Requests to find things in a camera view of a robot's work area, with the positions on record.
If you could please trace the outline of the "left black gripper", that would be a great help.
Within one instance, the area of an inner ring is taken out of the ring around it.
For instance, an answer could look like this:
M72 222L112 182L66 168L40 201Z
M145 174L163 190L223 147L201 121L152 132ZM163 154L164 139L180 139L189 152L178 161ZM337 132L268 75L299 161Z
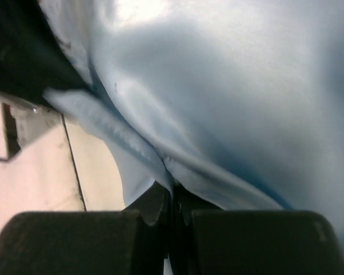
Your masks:
M61 51L37 1L0 1L0 92L48 107L46 88L88 85Z

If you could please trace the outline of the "light blue pillowcase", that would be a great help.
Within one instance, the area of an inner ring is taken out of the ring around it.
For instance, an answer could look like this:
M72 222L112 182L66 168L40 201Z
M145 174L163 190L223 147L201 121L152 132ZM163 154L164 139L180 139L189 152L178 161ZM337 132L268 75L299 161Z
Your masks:
M45 92L152 180L344 226L344 1L42 1L88 88Z

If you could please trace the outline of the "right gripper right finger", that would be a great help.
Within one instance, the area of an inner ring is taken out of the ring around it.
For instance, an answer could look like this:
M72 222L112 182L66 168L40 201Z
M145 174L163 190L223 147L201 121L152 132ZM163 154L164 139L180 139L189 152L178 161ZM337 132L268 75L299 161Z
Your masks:
M228 211L182 186L171 200L174 274L344 274L328 220L310 211Z

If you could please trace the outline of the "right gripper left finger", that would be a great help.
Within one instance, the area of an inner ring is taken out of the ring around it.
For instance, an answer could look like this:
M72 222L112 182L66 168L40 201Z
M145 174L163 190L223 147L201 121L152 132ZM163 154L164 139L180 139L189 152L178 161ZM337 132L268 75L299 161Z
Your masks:
M162 274L169 192L121 211L23 212L0 233L0 274Z

